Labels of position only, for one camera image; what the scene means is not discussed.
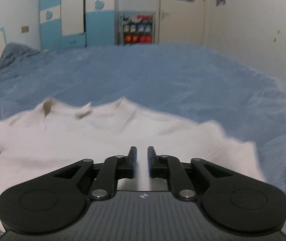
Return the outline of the cream room door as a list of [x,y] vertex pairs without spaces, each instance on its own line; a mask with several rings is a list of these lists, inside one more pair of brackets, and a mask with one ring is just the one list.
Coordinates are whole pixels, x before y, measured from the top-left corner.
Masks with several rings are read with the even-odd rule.
[[160,0],[159,43],[201,44],[205,0]]

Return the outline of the white printed t-shirt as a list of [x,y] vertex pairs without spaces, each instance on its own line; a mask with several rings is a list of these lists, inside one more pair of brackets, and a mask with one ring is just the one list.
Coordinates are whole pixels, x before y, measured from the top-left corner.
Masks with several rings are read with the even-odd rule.
[[0,194],[11,186],[90,158],[100,163],[137,148],[136,176],[121,190],[164,190],[148,175],[147,149],[189,162],[202,158],[263,181],[255,144],[226,135],[215,121],[183,117],[117,101],[83,107],[48,98],[34,109],[0,120]]

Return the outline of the beige wall switch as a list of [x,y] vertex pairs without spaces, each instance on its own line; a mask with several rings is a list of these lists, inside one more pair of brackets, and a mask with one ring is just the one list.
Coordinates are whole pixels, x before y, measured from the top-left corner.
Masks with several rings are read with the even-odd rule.
[[21,26],[21,33],[28,33],[29,32],[29,25]]

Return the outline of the blue and white wardrobe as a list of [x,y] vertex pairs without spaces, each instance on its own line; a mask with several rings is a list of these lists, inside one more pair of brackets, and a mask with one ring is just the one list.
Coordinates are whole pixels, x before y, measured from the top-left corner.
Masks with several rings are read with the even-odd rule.
[[115,0],[39,0],[42,50],[115,44]]

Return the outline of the grey shoe rack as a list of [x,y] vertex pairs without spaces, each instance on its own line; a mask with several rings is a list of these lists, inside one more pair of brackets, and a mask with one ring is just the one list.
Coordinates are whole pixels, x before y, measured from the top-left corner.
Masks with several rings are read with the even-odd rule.
[[117,16],[118,45],[154,44],[155,12],[120,11]]

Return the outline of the blue textured bedspread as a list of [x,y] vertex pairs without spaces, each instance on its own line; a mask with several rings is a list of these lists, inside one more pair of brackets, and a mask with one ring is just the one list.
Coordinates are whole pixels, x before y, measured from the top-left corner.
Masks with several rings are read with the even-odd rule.
[[255,142],[268,182],[286,192],[282,81],[193,45],[39,52],[13,43],[0,58],[0,119],[31,109],[47,97],[81,106],[123,96],[198,123],[215,120],[229,136]]

